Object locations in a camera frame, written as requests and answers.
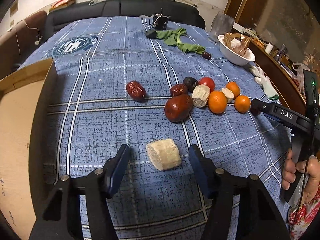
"white bowl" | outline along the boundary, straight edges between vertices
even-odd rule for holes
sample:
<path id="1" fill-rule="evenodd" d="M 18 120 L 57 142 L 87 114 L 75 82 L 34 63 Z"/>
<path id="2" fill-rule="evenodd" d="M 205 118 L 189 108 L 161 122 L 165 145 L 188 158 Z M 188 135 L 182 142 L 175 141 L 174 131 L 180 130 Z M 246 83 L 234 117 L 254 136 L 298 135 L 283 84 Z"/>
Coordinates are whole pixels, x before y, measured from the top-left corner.
<path id="1" fill-rule="evenodd" d="M 254 56 L 254 54 L 252 53 L 252 51 L 250 49 L 249 50 L 249 58 L 245 58 L 245 57 L 241 57 L 240 55 L 236 54 L 235 52 L 233 52 L 231 49 L 229 49 L 226 45 L 224 45 L 223 42 L 223 37 L 224 35 L 219 35 L 218 39 L 220 41 L 220 51 L 221 53 L 233 64 L 235 65 L 239 65 L 239 66 L 244 66 L 245 64 L 247 64 L 250 61 L 255 61 L 256 57 Z M 231 46 L 235 46 L 236 44 L 240 43 L 240 41 L 238 41 L 237 39 L 233 39 L 231 41 Z"/>

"circular logo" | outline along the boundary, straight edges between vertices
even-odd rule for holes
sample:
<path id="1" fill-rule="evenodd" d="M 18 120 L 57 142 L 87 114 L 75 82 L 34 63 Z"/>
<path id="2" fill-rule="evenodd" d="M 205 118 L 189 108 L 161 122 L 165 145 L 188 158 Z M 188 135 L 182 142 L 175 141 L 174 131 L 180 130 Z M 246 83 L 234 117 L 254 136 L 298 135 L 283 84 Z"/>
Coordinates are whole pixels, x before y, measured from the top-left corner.
<path id="1" fill-rule="evenodd" d="M 63 42 L 60 42 L 53 50 L 52 56 L 63 56 L 74 53 L 81 49 L 88 49 L 89 47 L 93 46 L 97 42 L 97 37 L 74 37 Z"/>

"orange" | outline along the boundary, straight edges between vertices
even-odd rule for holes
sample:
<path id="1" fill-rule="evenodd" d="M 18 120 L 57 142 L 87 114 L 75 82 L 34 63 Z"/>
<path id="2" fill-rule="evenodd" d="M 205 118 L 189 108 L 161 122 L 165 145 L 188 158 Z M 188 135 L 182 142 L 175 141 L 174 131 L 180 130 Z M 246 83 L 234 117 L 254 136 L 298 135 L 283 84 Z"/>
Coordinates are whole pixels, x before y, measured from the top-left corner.
<path id="1" fill-rule="evenodd" d="M 227 107 L 227 98 L 221 91 L 212 91 L 208 99 L 208 105 L 211 112 L 221 114 Z"/>
<path id="2" fill-rule="evenodd" d="M 246 113 L 250 108 L 250 99 L 247 96 L 238 96 L 235 100 L 235 109 L 241 114 Z"/>
<path id="3" fill-rule="evenodd" d="M 229 82 L 226 85 L 226 88 L 230 89 L 233 92 L 233 99 L 236 99 L 240 95 L 240 88 L 236 84 L 236 82 Z"/>

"tomato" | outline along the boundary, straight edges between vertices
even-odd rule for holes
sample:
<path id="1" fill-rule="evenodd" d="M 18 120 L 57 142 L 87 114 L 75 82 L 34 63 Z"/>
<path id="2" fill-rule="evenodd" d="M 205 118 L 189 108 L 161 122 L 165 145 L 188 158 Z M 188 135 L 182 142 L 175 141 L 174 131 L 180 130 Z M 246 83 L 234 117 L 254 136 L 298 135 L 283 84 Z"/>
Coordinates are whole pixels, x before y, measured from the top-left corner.
<path id="1" fill-rule="evenodd" d="M 199 80 L 199 85 L 205 85 L 210 88 L 210 92 L 212 92 L 216 86 L 214 81 L 209 77 L 204 77 Z"/>

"tablecloth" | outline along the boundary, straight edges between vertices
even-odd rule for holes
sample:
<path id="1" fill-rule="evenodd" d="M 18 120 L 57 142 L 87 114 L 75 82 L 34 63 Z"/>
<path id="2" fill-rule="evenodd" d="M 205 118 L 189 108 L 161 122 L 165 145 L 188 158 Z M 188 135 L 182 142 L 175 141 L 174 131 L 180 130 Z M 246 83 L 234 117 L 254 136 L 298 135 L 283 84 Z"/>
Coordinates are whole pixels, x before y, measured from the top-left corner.
<path id="1" fill-rule="evenodd" d="M 48 109 L 44 140 L 44 176 L 54 183 L 59 176 L 79 177 L 102 167 L 122 143 L 132 157 L 119 192 L 108 206 L 120 239 L 199 239 L 212 201 L 197 186 L 188 160 L 188 147 L 197 144 L 215 165 L 234 175 L 258 174 L 283 218 L 288 205 L 279 198 L 281 165 L 290 146 L 288 130 L 263 114 L 238 113 L 228 104 L 221 115 L 207 107 L 193 108 L 179 123 L 169 122 L 164 104 L 169 89 L 186 76 L 210 76 L 216 90 L 235 81 L 241 93 L 267 101 L 246 68 L 230 63 L 208 33 L 190 25 L 169 22 L 168 28 L 186 28 L 182 42 L 205 46 L 207 60 L 185 54 L 161 40 L 147 39 L 149 18 L 102 17 L 73 22 L 52 36 L 23 64 L 54 57 L 58 80 Z M 137 80 L 148 93 L 144 103 L 127 94 L 127 82 Z M 146 154 L 146 144 L 172 138 L 182 163 L 158 171 Z M 80 199 L 82 227 L 90 230 L 85 198 Z M 234 239 L 239 197 L 229 239 Z"/>

